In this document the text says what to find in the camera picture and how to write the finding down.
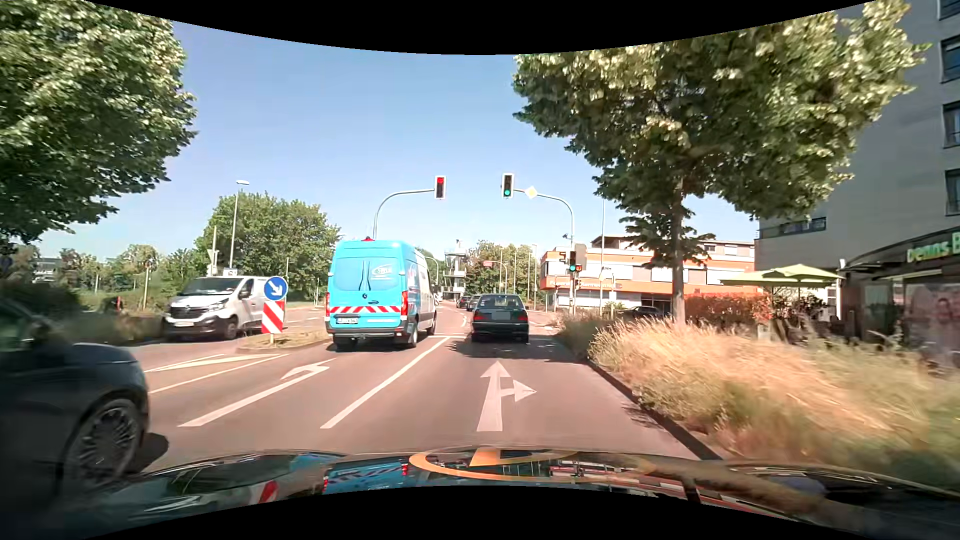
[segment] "orange building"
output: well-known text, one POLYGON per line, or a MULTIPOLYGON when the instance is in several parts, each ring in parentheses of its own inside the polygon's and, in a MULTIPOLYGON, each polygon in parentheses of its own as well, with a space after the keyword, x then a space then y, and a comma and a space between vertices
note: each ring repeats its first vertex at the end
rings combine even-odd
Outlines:
MULTIPOLYGON (((580 285, 576 291, 577 306, 599 307, 614 301, 625 307, 652 306, 669 312, 673 271, 670 268, 643 268, 641 265, 650 261, 653 252, 640 251, 639 246, 629 247, 630 240, 626 235, 608 235, 603 238, 603 246, 601 239, 597 236, 587 247, 587 264, 580 273, 580 285), (602 283, 601 268, 604 269, 602 283)), ((540 259, 540 290, 548 293, 548 308, 570 305, 570 275, 560 262, 567 249, 568 246, 557 246, 540 259)), ((720 283, 724 278, 754 270, 753 241, 711 240, 704 242, 704 249, 710 255, 709 260, 693 260, 684 265, 684 294, 757 292, 756 287, 720 283)))

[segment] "traffic light pole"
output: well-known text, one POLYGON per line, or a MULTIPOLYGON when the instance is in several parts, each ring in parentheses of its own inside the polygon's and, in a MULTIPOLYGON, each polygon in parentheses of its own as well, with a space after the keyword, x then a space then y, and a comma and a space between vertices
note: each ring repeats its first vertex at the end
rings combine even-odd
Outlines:
POLYGON ((383 203, 386 203, 386 202, 389 201, 391 198, 396 197, 397 195, 409 195, 409 194, 411 194, 411 193, 429 193, 429 192, 431 192, 431 191, 433 191, 433 189, 407 189, 406 191, 398 191, 398 192, 396 192, 396 193, 391 193, 390 195, 387 195, 387 198, 384 199, 383 202, 380 203, 380 206, 379 206, 379 207, 376 207, 376 213, 373 215, 373 235, 372 235, 372 238, 373 238, 374 240, 376 240, 376 223, 377 223, 377 220, 380 218, 380 209, 383 208, 383 203))
MULTIPOLYGON (((521 192, 521 193, 526 193, 526 192, 527 192, 526 189, 516 189, 516 188, 514 188, 514 191, 519 191, 519 192, 521 192)), ((567 252, 566 252, 566 260, 570 260, 570 254, 573 253, 573 208, 570 206, 570 204, 569 204, 567 201, 561 199, 560 197, 553 197, 553 196, 551 196, 551 195, 544 195, 543 193, 540 193, 539 191, 537 192, 537 194, 535 195, 535 197, 543 197, 544 199, 551 199, 551 200, 553 200, 553 201, 560 201, 561 203, 564 203, 564 205, 566 206, 566 209, 570 210, 570 248, 569 248, 569 249, 567 250, 567 252)), ((571 273, 571 274, 570 274, 570 312, 571 312, 571 314, 573 314, 573 315, 576 315, 576 314, 577 314, 577 286, 576 286, 576 284, 577 284, 577 276, 576 276, 576 274, 571 273)))

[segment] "curb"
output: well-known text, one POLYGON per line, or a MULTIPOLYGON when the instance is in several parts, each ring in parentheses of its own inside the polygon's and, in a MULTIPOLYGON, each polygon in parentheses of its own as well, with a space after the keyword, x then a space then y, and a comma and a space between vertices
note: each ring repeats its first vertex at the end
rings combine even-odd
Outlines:
MULTIPOLYGON (((570 351, 570 349, 567 348, 566 345, 561 343, 559 339, 555 339, 555 341, 557 341, 565 349, 570 351)), ((658 425, 660 425, 661 428, 664 428, 668 433, 670 433, 670 435, 672 435, 673 438, 680 441, 680 444, 684 445, 687 450, 690 450, 690 452, 696 455, 699 459, 703 461, 710 461, 710 460, 717 460, 717 459, 723 460, 723 457, 720 454, 714 452, 711 447, 707 446, 707 444, 705 444, 703 441, 701 441, 696 436, 694 436, 693 433, 685 430, 680 424, 677 424, 676 422, 674 422, 672 418, 669 418, 663 414, 660 414, 658 411, 654 410, 649 405, 643 403, 640 400, 640 398, 634 394, 633 389, 631 389, 630 386, 627 386, 627 384, 624 381, 618 379, 612 373, 610 373, 609 371, 605 370, 604 368, 594 363, 593 360, 591 360, 589 357, 584 358, 578 355, 574 355, 574 357, 577 358, 577 360, 579 360, 580 363, 584 363, 590 366, 590 368, 593 369, 593 371, 595 371, 597 375, 599 375, 606 382, 608 382, 610 386, 612 386, 613 388, 616 388, 618 392, 623 394, 623 396, 628 400, 630 400, 634 405, 638 406, 640 410, 643 411, 644 414, 652 418, 654 422, 656 422, 658 425)))
POLYGON ((319 345, 328 345, 330 343, 333 343, 332 338, 328 338, 323 341, 315 341, 313 343, 307 343, 306 345, 298 345, 296 347, 274 347, 273 349, 270 349, 270 348, 251 349, 249 347, 237 347, 234 350, 234 352, 235 353, 262 353, 264 351, 271 351, 271 352, 272 351, 302 351, 303 349, 309 349, 311 347, 317 347, 319 345))

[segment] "poster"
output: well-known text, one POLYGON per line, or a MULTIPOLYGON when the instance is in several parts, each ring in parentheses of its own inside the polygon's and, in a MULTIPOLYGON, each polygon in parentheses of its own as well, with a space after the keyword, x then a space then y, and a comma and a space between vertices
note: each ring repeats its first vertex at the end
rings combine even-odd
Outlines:
POLYGON ((960 366, 960 283, 910 283, 905 297, 911 344, 940 364, 960 366))

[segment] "cyan van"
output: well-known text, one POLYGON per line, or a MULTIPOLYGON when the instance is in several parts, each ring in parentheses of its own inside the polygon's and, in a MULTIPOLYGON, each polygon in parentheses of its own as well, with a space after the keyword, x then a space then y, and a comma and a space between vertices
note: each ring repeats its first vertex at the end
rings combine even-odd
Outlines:
POLYGON ((437 329, 426 259, 406 242, 341 242, 327 275, 324 320, 337 351, 376 338, 412 348, 419 332, 437 329))

